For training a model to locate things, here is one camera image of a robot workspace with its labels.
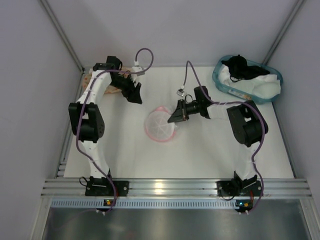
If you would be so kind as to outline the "pink floral mesh laundry bag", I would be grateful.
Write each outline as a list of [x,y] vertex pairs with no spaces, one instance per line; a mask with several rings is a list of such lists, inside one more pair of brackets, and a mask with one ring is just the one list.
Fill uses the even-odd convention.
[[[131,70],[132,70],[132,68],[130,68],[130,67],[123,67],[122,71],[125,71],[125,73],[120,73],[120,75],[127,77],[129,75],[129,72],[131,72]],[[92,72],[93,72],[93,68],[90,68],[88,73],[82,79],[81,84],[82,84],[82,88],[84,91],[89,86],[90,80],[92,78]],[[121,92],[120,89],[118,89],[114,86],[111,86],[111,85],[109,85],[104,91],[105,94],[116,94],[119,92]]]

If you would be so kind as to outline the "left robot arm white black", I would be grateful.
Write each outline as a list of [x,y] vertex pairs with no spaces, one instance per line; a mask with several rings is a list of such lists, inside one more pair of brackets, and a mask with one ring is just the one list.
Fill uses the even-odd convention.
[[115,56],[108,56],[105,63],[96,63],[91,72],[88,86],[82,96],[68,106],[72,133],[76,137],[77,150],[87,157],[92,179],[103,179],[110,173],[102,147],[105,122],[99,104],[108,87],[120,90],[130,103],[143,103],[139,76],[145,70],[137,61],[132,70],[123,70],[123,63]]

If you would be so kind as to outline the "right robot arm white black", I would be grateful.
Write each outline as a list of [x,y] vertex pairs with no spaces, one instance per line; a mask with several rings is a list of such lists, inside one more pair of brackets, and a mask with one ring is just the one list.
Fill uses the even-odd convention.
[[254,184],[258,173],[255,157],[262,148],[268,124],[252,100],[214,103],[205,86],[193,89],[195,99],[191,102],[180,99],[168,123],[179,123],[190,115],[200,114],[209,120],[225,120],[230,123],[235,140],[241,145],[232,181],[241,189]]

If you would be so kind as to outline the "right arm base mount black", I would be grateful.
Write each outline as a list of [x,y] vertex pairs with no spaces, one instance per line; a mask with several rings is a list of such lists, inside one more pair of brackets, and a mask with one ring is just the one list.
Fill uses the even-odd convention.
[[216,186],[218,196],[226,201],[230,201],[235,197],[259,197],[263,190],[256,174],[249,179],[242,179],[235,171],[233,172],[233,178],[219,180]]

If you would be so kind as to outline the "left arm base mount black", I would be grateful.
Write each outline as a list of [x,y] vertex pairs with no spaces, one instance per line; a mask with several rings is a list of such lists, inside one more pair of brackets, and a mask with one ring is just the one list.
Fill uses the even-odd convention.
[[105,178],[94,178],[90,176],[89,179],[84,176],[79,178],[79,183],[85,187],[85,196],[89,197],[126,197],[129,192],[129,181],[114,180],[112,183]]

